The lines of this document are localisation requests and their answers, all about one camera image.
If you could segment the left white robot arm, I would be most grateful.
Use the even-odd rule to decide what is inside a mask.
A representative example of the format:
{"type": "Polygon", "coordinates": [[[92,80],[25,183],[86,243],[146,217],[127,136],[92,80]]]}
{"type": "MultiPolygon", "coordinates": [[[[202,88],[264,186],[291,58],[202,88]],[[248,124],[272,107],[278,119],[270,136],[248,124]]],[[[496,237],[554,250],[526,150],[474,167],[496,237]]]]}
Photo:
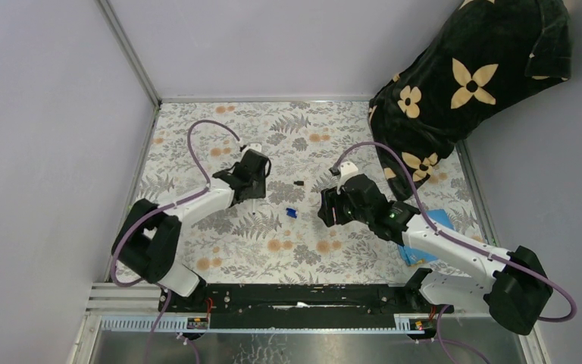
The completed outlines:
{"type": "Polygon", "coordinates": [[[114,261],[176,294],[176,302],[186,311],[200,309],[205,301],[199,287],[202,278],[176,261],[182,229],[242,202],[265,198],[270,171],[270,159],[248,148],[232,168],[214,173],[208,185],[170,204],[135,202],[111,248],[114,261]]]}

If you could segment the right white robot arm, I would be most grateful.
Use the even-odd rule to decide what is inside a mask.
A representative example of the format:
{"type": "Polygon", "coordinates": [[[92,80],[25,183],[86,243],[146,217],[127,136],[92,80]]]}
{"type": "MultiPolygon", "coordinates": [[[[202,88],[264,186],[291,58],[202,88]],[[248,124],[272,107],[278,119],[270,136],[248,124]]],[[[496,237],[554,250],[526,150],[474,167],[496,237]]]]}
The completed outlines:
{"type": "Polygon", "coordinates": [[[382,240],[429,253],[467,275],[451,281],[430,276],[408,287],[404,301],[414,312],[432,304],[470,308],[489,313],[515,334],[528,335],[553,293],[532,250],[519,246],[509,251],[469,239],[408,203],[387,199],[364,174],[322,190],[318,217],[328,227],[360,222],[382,240]]]}

